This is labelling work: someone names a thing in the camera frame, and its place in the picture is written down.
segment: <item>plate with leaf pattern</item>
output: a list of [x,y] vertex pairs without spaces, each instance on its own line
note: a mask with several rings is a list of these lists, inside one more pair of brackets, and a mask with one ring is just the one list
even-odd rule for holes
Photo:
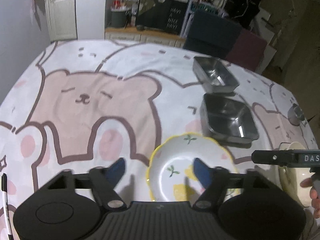
[[[193,173],[193,159],[200,158],[209,167],[221,166],[237,173],[230,153],[209,137],[196,133],[172,136],[154,150],[147,170],[147,182],[153,201],[190,201],[193,204],[204,188]],[[229,189],[225,200],[238,195]]]

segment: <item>marker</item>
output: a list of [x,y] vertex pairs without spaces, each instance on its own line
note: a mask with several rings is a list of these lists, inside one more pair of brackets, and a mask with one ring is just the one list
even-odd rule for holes
[[7,196],[7,174],[1,177],[2,202],[4,209],[5,226],[7,228],[9,240],[14,240],[9,219],[8,196]]

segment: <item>metal screw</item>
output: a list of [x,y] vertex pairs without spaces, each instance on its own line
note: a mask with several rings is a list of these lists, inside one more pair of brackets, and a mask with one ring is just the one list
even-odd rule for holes
[[111,208],[119,208],[123,206],[123,202],[121,200],[111,200],[108,202],[108,206]]
[[196,203],[196,206],[201,209],[209,208],[211,207],[211,202],[206,200],[200,200]]

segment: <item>finger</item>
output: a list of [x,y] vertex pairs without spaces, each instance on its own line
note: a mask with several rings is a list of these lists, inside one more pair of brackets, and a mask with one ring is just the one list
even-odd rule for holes
[[311,201],[311,206],[314,208],[314,209],[320,209],[320,199],[313,199]]
[[315,211],[313,212],[313,217],[320,218],[320,209],[315,209]]
[[312,188],[310,190],[310,198],[311,199],[316,199],[318,197],[318,192],[315,190],[315,188]]
[[300,187],[311,187],[313,185],[312,179],[307,178],[300,182]]

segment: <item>white plate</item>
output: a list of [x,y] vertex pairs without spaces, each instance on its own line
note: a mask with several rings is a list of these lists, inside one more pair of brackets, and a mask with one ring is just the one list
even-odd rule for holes
[[[196,133],[173,136],[152,154],[147,182],[153,201],[190,201],[193,204],[204,188],[193,174],[193,159],[200,158],[209,167],[221,166],[237,173],[229,152],[212,138]],[[226,199],[239,194],[230,189]]]
[[[281,143],[279,150],[305,150],[299,142]],[[314,173],[309,172],[310,168],[288,168],[278,167],[280,183],[283,191],[301,204],[303,207],[311,206],[310,188],[300,187],[300,182],[311,177]]]

